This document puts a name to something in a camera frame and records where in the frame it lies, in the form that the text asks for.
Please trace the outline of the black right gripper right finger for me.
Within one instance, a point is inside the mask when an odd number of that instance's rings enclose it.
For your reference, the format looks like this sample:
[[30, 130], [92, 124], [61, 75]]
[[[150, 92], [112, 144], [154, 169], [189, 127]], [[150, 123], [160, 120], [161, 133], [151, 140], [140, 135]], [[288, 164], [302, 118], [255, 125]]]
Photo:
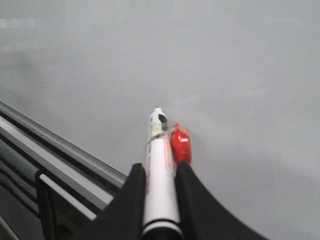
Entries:
[[266, 239], [221, 205], [185, 161], [177, 167], [176, 193], [185, 240]]

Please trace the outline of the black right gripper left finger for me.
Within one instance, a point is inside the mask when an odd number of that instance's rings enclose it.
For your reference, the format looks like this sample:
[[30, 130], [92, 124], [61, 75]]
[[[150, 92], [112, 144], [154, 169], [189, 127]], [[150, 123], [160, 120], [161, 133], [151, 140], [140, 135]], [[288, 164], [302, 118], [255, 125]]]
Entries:
[[146, 174], [141, 163], [130, 173], [112, 201], [72, 240], [140, 240], [145, 201]]

